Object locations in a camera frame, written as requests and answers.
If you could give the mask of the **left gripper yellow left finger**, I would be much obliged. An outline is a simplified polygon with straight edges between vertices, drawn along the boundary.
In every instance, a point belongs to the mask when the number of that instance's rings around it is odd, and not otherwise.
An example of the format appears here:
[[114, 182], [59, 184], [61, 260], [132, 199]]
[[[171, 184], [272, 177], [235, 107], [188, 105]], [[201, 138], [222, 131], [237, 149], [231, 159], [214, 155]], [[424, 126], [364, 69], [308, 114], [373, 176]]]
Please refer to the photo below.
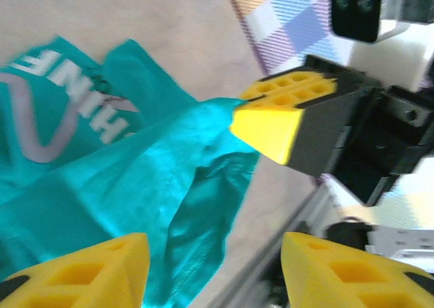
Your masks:
[[131, 233], [10, 275], [1, 306], [141, 307], [149, 267], [146, 234]]

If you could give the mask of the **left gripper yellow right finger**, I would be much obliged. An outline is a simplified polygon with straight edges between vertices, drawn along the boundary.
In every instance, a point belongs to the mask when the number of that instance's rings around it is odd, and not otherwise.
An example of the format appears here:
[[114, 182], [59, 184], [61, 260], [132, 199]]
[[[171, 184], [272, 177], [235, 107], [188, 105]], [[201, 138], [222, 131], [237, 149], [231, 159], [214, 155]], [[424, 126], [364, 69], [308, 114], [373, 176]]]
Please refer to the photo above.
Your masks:
[[281, 266], [291, 307], [433, 306], [422, 269], [312, 235], [286, 233]]

